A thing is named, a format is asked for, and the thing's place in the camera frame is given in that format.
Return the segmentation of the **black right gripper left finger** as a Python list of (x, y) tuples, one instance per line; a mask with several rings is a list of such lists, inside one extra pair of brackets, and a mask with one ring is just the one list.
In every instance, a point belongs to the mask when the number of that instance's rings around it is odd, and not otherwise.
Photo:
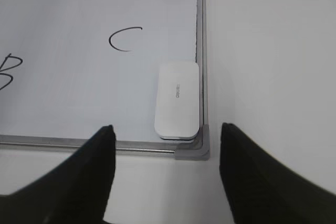
[(105, 223), (115, 144), (113, 126), (104, 126), (53, 170), (1, 196), (1, 223)]

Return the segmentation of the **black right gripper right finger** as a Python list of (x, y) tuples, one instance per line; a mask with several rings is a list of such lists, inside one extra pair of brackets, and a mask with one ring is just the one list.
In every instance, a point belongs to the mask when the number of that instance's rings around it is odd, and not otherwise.
[(219, 172), (234, 223), (335, 223), (335, 194), (223, 123)]

